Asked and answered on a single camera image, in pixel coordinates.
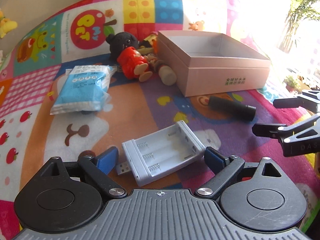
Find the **red wooden doll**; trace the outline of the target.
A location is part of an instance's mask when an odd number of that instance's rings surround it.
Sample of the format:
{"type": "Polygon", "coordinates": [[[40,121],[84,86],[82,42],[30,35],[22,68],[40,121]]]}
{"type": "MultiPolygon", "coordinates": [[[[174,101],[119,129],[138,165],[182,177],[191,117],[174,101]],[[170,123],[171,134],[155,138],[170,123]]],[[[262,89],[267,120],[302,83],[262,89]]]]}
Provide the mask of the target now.
{"type": "Polygon", "coordinates": [[[117,58],[117,62],[129,80],[138,79],[139,82],[145,82],[152,76],[148,61],[134,47],[125,48],[117,58]]]}

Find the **white battery charger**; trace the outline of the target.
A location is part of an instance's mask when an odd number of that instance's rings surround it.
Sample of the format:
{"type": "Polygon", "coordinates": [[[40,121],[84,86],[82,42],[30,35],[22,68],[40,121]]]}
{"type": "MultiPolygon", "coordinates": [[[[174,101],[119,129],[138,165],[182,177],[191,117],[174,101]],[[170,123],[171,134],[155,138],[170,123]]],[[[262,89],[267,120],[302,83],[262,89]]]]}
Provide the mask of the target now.
{"type": "Polygon", "coordinates": [[[126,161],[116,166],[117,174],[131,172],[140,187],[201,159],[206,149],[184,121],[126,141],[122,148],[126,161]]]}

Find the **black cylindrical flashlight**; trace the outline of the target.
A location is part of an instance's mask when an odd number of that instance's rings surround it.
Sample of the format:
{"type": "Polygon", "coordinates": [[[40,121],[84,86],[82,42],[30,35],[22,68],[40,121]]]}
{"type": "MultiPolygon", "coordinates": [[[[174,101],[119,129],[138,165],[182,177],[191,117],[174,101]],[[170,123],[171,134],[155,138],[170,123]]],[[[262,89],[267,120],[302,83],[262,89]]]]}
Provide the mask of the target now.
{"type": "Polygon", "coordinates": [[[211,96],[209,98],[208,106],[214,111],[230,114],[244,121],[253,121],[256,113],[256,108],[253,106],[244,105],[217,96],[211,96]]]}

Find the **colourful cartoon play mat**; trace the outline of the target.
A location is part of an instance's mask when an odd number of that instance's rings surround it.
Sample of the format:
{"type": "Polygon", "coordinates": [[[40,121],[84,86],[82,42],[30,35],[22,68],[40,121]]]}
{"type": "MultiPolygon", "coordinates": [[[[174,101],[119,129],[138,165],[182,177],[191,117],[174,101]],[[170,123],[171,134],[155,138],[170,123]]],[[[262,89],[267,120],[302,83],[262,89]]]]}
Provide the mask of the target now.
{"type": "Polygon", "coordinates": [[[163,30],[221,32],[255,47],[240,33],[235,0],[83,0],[36,26],[1,64],[1,239],[21,230],[14,199],[52,156],[75,161],[84,154],[185,122],[204,145],[247,161],[274,159],[306,198],[300,226],[319,239],[319,176],[313,154],[285,158],[276,140],[252,134],[251,124],[211,111],[209,97],[186,98],[157,74],[141,83],[121,72],[111,77],[110,101],[98,113],[51,115],[66,70],[108,65],[106,34],[127,31],[138,39],[163,30]]]}

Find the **blue tissue pack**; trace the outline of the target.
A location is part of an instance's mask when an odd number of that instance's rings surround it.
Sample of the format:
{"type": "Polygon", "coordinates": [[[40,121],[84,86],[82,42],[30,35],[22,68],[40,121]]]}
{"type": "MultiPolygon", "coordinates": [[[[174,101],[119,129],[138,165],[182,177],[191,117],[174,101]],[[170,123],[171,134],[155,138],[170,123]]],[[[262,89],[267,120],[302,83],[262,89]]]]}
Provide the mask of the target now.
{"type": "Polygon", "coordinates": [[[50,114],[101,111],[110,99],[107,91],[116,71],[109,65],[75,66],[68,72],[50,114]]]}

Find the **pink cardboard box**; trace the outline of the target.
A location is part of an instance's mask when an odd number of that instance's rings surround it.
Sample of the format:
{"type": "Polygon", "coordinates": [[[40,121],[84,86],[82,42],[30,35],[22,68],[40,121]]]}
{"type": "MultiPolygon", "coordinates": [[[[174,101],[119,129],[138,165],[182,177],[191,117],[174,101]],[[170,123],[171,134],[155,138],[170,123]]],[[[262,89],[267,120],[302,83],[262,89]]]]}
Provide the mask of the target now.
{"type": "Polygon", "coordinates": [[[159,31],[158,57],[186,97],[263,88],[271,60],[222,33],[159,31]]]}

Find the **black plush toy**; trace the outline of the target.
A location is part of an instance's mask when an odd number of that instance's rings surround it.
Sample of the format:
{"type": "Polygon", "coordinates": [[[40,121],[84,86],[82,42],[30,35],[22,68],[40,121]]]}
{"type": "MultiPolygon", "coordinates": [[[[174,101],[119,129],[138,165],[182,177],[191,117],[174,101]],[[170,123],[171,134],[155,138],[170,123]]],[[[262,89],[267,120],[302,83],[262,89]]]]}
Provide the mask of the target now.
{"type": "Polygon", "coordinates": [[[139,47],[137,38],[125,31],[117,34],[109,34],[106,42],[110,46],[110,60],[112,61],[116,61],[124,49],[129,47],[138,49],[139,47]]]}

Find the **yellow plush duck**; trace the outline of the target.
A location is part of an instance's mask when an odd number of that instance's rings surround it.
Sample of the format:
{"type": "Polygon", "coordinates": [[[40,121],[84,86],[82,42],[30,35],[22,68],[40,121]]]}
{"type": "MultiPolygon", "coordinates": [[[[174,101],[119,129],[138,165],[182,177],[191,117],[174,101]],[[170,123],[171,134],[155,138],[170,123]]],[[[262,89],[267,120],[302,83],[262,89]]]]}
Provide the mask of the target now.
{"type": "Polygon", "coordinates": [[[16,29],[18,27],[17,22],[10,20],[9,18],[6,18],[3,14],[3,11],[0,10],[0,37],[1,39],[7,35],[7,33],[11,32],[12,30],[16,29]]]}

